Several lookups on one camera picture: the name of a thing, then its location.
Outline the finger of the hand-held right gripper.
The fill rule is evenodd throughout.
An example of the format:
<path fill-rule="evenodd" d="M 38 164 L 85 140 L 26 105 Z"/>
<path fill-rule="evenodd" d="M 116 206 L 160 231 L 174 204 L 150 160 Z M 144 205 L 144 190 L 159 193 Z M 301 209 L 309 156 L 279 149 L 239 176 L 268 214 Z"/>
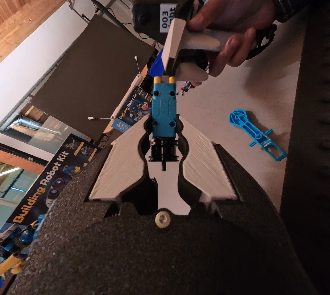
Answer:
<path fill-rule="evenodd" d="M 203 37 L 189 32 L 185 20 L 173 19 L 164 45 L 164 75 L 177 81 L 207 80 L 208 58 L 200 47 Z"/>

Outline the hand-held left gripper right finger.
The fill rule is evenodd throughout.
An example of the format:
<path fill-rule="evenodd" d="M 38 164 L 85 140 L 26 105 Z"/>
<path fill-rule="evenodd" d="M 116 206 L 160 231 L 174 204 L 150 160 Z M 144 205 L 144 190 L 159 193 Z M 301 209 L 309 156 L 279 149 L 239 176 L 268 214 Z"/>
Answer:
<path fill-rule="evenodd" d="M 215 201 L 237 200 L 215 143 L 183 116 L 177 116 L 179 162 L 178 192 L 191 208 L 199 202 L 210 208 Z"/>

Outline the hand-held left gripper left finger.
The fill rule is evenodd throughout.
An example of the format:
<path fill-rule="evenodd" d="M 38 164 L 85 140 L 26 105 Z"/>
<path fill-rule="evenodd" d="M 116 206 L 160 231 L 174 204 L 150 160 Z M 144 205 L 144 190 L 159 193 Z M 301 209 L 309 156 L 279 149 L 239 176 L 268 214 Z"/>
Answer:
<path fill-rule="evenodd" d="M 89 200 L 119 202 L 124 194 L 151 181 L 148 173 L 146 153 L 150 148 L 146 115 L 133 127 L 112 143 L 97 180 L 90 192 Z"/>

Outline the blue brick separator tool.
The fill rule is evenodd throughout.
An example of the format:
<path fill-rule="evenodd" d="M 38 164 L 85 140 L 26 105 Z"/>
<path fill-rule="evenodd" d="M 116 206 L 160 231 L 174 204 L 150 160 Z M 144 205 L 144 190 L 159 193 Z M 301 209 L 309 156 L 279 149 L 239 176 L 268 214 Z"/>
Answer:
<path fill-rule="evenodd" d="M 275 161 L 281 161 L 287 157 L 287 153 L 280 148 L 273 140 L 269 138 L 269 134 L 273 132 L 268 129 L 262 132 L 249 119 L 245 110 L 236 109 L 229 114 L 229 123 L 236 128 L 245 131 L 253 141 L 249 144 L 250 147 L 259 145 L 265 152 L 267 152 Z"/>

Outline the blue grey brick assembly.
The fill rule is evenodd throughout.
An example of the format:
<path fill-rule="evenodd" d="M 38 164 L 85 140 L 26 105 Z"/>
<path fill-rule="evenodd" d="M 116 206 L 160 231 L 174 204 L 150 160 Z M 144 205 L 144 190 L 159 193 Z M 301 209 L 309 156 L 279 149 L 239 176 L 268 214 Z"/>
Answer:
<path fill-rule="evenodd" d="M 154 77 L 151 113 L 152 139 L 150 162 L 161 162 L 166 171 L 167 162 L 176 162 L 178 140 L 176 139 L 176 78 L 174 76 Z"/>

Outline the white desk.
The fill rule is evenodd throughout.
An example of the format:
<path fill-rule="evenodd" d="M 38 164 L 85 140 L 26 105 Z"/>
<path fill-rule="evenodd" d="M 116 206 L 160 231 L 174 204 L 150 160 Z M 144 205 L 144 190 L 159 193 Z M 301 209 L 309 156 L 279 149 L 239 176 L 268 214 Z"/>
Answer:
<path fill-rule="evenodd" d="M 302 53 L 307 10 L 278 24 L 274 41 L 260 55 L 241 66 L 226 66 L 218 77 L 177 96 L 177 113 L 220 144 L 258 182 L 277 210 L 282 197 L 286 159 L 277 162 L 251 138 L 229 123 L 236 109 L 247 112 L 259 129 L 273 129 L 269 137 L 286 152 Z"/>

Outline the person's right hand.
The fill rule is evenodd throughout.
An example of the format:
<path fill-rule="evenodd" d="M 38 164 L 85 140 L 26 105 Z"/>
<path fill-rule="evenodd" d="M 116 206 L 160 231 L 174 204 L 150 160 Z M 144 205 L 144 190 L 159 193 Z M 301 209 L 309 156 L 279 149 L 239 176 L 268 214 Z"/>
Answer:
<path fill-rule="evenodd" d="M 187 28 L 190 31 L 209 28 L 242 34 L 230 36 L 218 54 L 209 54 L 209 75 L 216 77 L 226 65 L 240 66 L 255 42 L 256 31 L 268 28 L 276 17 L 273 0 L 208 0 L 187 23 Z"/>

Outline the blue plastic bin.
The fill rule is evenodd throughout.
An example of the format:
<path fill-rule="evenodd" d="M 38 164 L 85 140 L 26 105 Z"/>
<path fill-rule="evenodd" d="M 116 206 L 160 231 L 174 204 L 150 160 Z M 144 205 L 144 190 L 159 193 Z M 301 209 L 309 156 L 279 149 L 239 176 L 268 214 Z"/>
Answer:
<path fill-rule="evenodd" d="M 152 64 L 150 70 L 148 71 L 148 75 L 151 77 L 161 77 L 164 73 L 164 66 L 162 61 L 162 53 L 163 49 L 159 52 L 158 56 L 156 57 L 154 63 Z"/>

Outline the pile of small brick parts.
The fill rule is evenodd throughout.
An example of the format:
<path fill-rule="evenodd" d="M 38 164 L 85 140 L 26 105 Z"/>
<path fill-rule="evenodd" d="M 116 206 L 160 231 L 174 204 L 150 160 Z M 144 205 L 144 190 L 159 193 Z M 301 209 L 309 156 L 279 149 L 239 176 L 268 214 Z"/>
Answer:
<path fill-rule="evenodd" d="M 184 82 L 184 84 L 182 85 L 182 87 L 180 89 L 181 96 L 184 96 L 185 93 L 187 93 L 190 89 L 194 89 L 195 87 L 196 86 L 190 81 Z"/>

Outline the large robot kit box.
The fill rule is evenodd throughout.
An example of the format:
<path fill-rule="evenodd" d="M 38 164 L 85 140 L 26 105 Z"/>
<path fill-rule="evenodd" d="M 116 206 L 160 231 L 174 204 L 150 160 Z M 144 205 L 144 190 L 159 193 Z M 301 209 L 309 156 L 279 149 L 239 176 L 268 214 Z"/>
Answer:
<path fill-rule="evenodd" d="M 6 222 L 27 226 L 37 220 L 39 215 L 46 214 L 69 182 L 101 150 L 70 134 Z"/>

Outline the white bar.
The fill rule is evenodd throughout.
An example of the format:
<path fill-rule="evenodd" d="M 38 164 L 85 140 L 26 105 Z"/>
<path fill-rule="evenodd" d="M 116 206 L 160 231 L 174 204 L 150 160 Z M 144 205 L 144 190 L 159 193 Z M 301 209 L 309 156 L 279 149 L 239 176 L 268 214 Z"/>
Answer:
<path fill-rule="evenodd" d="M 134 91 L 136 86 L 140 86 L 141 83 L 143 82 L 144 78 L 145 78 L 146 74 L 138 74 L 133 82 L 131 83 L 128 91 L 126 92 L 126 94 L 124 95 L 124 97 L 122 98 L 122 100 L 120 101 L 119 105 L 116 107 L 116 109 L 113 111 L 111 117 L 110 117 L 110 121 L 114 122 L 114 120 L 116 119 L 116 116 L 118 114 L 118 112 L 120 111 L 120 109 L 122 108 L 122 106 L 125 105 L 125 101 L 129 98 L 129 96 L 131 95 L 131 93 Z"/>

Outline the black board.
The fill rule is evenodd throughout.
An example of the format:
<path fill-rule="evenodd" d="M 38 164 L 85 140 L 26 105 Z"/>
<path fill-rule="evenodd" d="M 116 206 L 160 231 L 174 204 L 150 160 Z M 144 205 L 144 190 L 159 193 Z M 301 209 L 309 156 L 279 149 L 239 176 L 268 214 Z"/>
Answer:
<path fill-rule="evenodd" d="M 32 105 L 91 139 L 98 139 L 155 48 L 95 15 L 36 93 Z"/>

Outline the grey blue toy robot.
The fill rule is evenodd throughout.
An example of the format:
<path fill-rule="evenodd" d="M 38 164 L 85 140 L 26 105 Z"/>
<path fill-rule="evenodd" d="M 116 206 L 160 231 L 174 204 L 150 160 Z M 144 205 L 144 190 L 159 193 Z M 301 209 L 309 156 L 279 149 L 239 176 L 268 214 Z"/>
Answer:
<path fill-rule="evenodd" d="M 30 225 L 20 228 L 12 225 L 0 235 L 0 257 L 3 260 L 11 255 L 14 257 L 26 256 L 26 248 L 34 241 L 42 220 L 36 220 Z"/>

